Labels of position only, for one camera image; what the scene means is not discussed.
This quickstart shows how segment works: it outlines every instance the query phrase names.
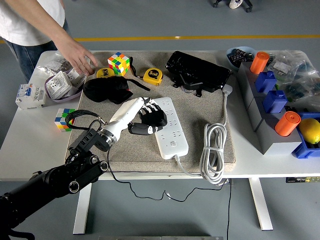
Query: yellow floor line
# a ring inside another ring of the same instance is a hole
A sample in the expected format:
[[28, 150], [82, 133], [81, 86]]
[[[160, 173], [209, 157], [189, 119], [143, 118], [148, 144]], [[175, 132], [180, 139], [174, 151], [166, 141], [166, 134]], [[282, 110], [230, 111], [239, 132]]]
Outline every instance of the yellow floor line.
[[76, 37], [78, 42], [161, 41], [161, 40], [232, 40], [232, 39], [320, 39], [320, 34], [305, 35], [216, 35], [216, 36], [124, 36]]

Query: white robotic hand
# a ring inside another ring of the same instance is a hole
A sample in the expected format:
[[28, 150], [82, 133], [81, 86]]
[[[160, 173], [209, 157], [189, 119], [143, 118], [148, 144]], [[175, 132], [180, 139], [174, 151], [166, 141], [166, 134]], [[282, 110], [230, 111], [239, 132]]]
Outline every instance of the white robotic hand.
[[[137, 113], [141, 123], [132, 123]], [[106, 137], [107, 142], [113, 145], [120, 139], [121, 131], [126, 128], [131, 134], [150, 135], [163, 129], [166, 124], [167, 116], [154, 100], [149, 97], [138, 97], [124, 102], [99, 134]]]

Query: black cable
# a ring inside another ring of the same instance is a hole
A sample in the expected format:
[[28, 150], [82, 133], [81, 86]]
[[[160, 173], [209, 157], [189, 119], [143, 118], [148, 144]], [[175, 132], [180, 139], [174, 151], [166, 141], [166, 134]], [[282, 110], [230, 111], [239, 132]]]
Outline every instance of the black cable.
[[192, 94], [195, 90], [191, 90], [191, 91], [186, 91], [186, 89], [181, 86], [182, 91], [184, 91], [186, 94]]
[[229, 196], [229, 204], [228, 204], [228, 225], [227, 225], [227, 228], [226, 228], [226, 240], [229, 240], [231, 186], [232, 186], [232, 179], [230, 178], [230, 196]]
[[138, 195], [136, 194], [136, 192], [133, 190], [132, 185], [131, 185], [131, 182], [129, 182], [129, 181], [120, 181], [120, 180], [118, 180], [118, 179], [116, 178], [116, 176], [114, 175], [114, 172], [112, 171], [112, 169], [111, 169], [111, 167], [110, 167], [110, 163], [109, 163], [109, 153], [110, 153], [110, 149], [109, 149], [109, 151], [108, 151], [108, 154], [107, 154], [107, 157], [106, 157], [106, 161], [107, 161], [107, 163], [108, 163], [108, 165], [109, 165], [110, 173], [112, 174], [113, 179], [116, 180], [118, 183], [121, 183], [121, 184], [129, 184], [131, 192], [133, 192], [134, 196], [137, 197], [138, 199], [151, 199], [151, 200], [154, 200], [154, 201], [161, 201], [162, 199], [164, 199], [164, 195], [166, 195], [166, 196], [167, 196], [169, 199], [171, 199], [171, 200], [174, 200], [174, 201], [179, 202], [179, 203], [183, 203], [183, 202], [185, 202], [185, 201], [187, 200], [187, 198], [188, 198], [196, 189], [199, 189], [199, 190], [220, 191], [220, 190], [224, 187], [226, 181], [228, 180], [228, 179], [226, 179], [226, 180], [223, 182], [222, 186], [221, 186], [220, 188], [218, 188], [218, 189], [195, 187], [195, 188], [185, 197], [184, 200], [178, 200], [178, 199], [175, 199], [175, 198], [171, 197], [170, 195], [167, 194], [166, 190], [163, 191], [161, 198], [158, 198], [158, 199], [153, 198], [153, 197], [150, 197], [150, 196], [138, 196]]
[[101, 129], [101, 127], [102, 127], [102, 123], [101, 123], [101, 121], [100, 121], [100, 120], [98, 120], [98, 119], [93, 120], [93, 121], [90, 123], [90, 125], [89, 125], [89, 129], [91, 129], [91, 128], [92, 128], [92, 126], [93, 126], [93, 124], [94, 124], [94, 123], [99, 123], [99, 128], [97, 129], [97, 131], [99, 131], [99, 130]]
[[69, 122], [72, 119], [75, 119], [77, 117], [83, 116], [83, 115], [91, 115], [94, 117], [99, 117], [98, 114], [96, 114], [95, 112], [89, 111], [89, 110], [83, 110], [83, 109], [79, 109], [79, 110], [75, 110], [71, 113], [69, 113], [66, 117], [65, 117], [65, 122], [66, 125], [68, 126], [68, 128], [70, 129], [79, 129], [79, 130], [89, 130], [90, 127], [83, 127], [83, 126], [75, 126], [75, 125], [71, 125]]
[[35, 240], [35, 235], [29, 232], [20, 232], [10, 229], [8, 231], [9, 236], [20, 238], [20, 239], [27, 239], [27, 240]]

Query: white table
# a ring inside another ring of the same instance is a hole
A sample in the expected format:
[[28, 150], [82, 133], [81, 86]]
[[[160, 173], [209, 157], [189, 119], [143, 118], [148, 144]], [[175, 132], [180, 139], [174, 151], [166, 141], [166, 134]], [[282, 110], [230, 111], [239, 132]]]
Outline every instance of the white table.
[[[43, 53], [38, 65], [54, 53], [52, 51]], [[216, 56], [216, 64], [229, 67], [225, 52], [210, 51], [210, 53]], [[47, 78], [45, 73], [36, 69], [30, 82], [41, 87]], [[236, 165], [231, 172], [225, 173], [224, 177], [249, 179], [261, 229], [272, 230], [259, 178], [318, 177], [320, 158], [305, 160], [297, 159], [293, 155], [281, 157], [262, 155], [234, 75], [229, 78], [228, 84], [233, 87], [233, 92], [228, 97], [227, 110]], [[59, 108], [77, 109], [79, 98], [59, 104], [48, 99], [46, 105], [43, 108], [28, 110], [18, 108], [16, 111], [0, 150], [0, 181], [27, 181], [36, 171], [45, 171], [64, 164], [70, 133], [61, 133], [54, 124], [54, 119]], [[116, 173], [116, 177], [121, 180], [191, 178], [184, 173], [172, 172], [119, 172]], [[109, 172], [99, 178], [99, 180], [112, 179]], [[91, 185], [80, 192], [74, 234], [85, 233], [90, 192]]]

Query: power outlet socket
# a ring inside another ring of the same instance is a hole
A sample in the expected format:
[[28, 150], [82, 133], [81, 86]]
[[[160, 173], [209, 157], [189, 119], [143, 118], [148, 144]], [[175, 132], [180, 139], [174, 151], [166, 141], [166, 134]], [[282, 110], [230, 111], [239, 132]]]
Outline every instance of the power outlet socket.
[[154, 101], [164, 111], [167, 118], [167, 125], [155, 133], [161, 157], [168, 160], [174, 158], [175, 155], [179, 157], [187, 155], [189, 146], [172, 99], [161, 97], [154, 99]]
[[68, 74], [67, 77], [69, 78], [69, 81], [75, 88], [79, 88], [86, 80], [86, 76], [84, 74], [79, 74], [77, 71], [73, 68]]
[[69, 81], [67, 74], [60, 71], [45, 84], [45, 87], [50, 98], [56, 100], [72, 89], [72, 84]]

